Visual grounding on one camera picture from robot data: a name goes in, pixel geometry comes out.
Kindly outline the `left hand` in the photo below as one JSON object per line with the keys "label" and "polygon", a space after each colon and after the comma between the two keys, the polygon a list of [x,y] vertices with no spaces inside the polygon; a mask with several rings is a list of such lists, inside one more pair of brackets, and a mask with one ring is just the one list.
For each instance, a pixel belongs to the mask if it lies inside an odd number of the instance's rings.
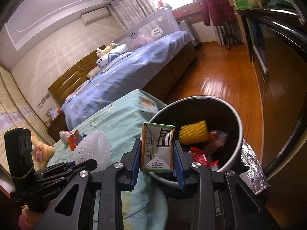
{"label": "left hand", "polygon": [[21,229],[33,229],[34,225],[41,218],[46,209],[54,200],[43,202],[42,204],[32,203],[30,207],[25,205],[22,208],[21,215],[18,220],[18,226]]}

